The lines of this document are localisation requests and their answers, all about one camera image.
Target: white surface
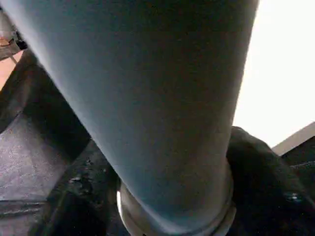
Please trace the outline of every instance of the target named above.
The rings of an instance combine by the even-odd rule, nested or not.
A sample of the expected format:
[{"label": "white surface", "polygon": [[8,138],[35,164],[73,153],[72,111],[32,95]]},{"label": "white surface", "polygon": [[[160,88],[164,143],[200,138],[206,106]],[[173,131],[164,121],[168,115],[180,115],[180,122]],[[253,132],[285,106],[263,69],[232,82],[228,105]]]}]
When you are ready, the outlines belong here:
[{"label": "white surface", "polygon": [[260,1],[234,125],[272,147],[315,121],[314,9]]}]

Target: gray pole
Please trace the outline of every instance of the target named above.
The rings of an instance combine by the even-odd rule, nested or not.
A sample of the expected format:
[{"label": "gray pole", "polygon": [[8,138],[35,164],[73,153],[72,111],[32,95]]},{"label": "gray pole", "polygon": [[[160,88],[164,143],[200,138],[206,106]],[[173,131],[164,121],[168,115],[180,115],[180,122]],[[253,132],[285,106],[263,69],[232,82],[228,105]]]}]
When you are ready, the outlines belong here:
[{"label": "gray pole", "polygon": [[0,2],[150,225],[218,226],[257,1]]}]

